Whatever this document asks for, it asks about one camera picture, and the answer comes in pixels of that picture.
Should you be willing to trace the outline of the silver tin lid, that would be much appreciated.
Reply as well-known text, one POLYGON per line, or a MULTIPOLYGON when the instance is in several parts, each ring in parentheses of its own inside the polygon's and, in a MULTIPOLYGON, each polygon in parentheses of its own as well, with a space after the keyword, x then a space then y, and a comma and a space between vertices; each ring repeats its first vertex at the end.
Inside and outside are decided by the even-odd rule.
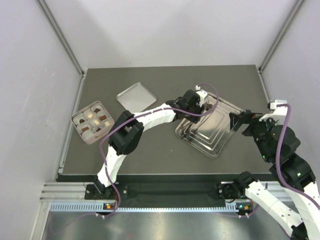
POLYGON ((116 96, 116 100, 131 113, 140 113, 157 101, 157 97, 137 82, 116 96))

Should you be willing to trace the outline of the pink tin box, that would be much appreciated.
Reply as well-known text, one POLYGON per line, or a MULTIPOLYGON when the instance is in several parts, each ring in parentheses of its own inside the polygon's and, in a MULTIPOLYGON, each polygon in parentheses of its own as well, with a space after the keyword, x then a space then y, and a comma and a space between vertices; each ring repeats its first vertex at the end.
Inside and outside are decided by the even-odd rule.
POLYGON ((95 101, 88 106, 82 108, 78 112, 74 113, 70 117, 70 121, 76 129, 76 132, 80 136, 80 138, 87 144, 91 145, 97 140, 101 139, 105 136, 111 128, 113 127, 115 121, 103 104, 100 101, 95 101), (96 108, 99 108, 100 111, 98 113, 94 112, 96 108), (100 120, 100 116, 106 115, 106 119, 100 120), (82 131, 82 128, 89 127, 85 132, 82 131))

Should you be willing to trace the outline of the brown cube chocolate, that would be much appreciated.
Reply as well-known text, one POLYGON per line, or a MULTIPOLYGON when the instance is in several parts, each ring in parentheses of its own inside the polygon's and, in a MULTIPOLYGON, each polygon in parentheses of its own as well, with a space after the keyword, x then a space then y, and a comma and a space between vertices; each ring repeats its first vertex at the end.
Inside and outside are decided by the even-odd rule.
POLYGON ((90 129, 90 128, 86 126, 86 127, 82 128, 82 131, 85 132, 85 131, 87 131, 87 130, 89 130, 89 129, 90 129))

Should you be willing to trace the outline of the metal tongs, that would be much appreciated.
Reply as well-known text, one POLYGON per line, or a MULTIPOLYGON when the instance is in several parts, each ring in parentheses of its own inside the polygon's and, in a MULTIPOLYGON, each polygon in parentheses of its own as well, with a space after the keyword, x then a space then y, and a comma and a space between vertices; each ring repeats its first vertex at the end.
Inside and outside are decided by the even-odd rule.
POLYGON ((194 129, 195 132, 197 132, 199 130, 199 128, 210 118, 210 116, 212 115, 212 108, 210 110, 207 110, 205 108, 205 110, 207 112, 209 112, 209 114, 205 115, 204 117, 201 118, 198 126, 194 129))

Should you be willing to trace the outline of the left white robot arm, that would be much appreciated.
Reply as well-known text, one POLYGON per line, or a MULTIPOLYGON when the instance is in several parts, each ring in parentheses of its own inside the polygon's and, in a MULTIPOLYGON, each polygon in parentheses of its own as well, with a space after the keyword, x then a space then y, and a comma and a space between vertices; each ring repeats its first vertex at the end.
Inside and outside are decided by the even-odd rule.
POLYGON ((137 148, 145 131, 184 118, 197 123, 205 115, 207 96, 207 91, 197 87, 196 90, 189 89, 183 96, 168 100, 151 110, 138 113, 128 110, 122 112, 99 144, 103 165, 93 181, 97 194, 105 199, 113 194, 113 184, 122 162, 137 148))

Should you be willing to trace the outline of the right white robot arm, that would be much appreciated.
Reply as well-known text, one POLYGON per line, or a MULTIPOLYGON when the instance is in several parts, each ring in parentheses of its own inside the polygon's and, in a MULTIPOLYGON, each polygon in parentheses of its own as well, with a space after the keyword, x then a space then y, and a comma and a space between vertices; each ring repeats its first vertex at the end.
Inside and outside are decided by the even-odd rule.
POLYGON ((237 131, 246 124, 242 133, 253 140, 263 158, 272 166, 272 176, 280 183, 294 202, 296 211, 270 193, 262 183, 245 171, 228 186, 227 197, 250 199, 264 209, 292 240, 320 238, 320 193, 310 165, 296 150, 301 142, 288 127, 291 106, 278 104, 269 114, 245 110, 230 113, 230 129, 237 131))

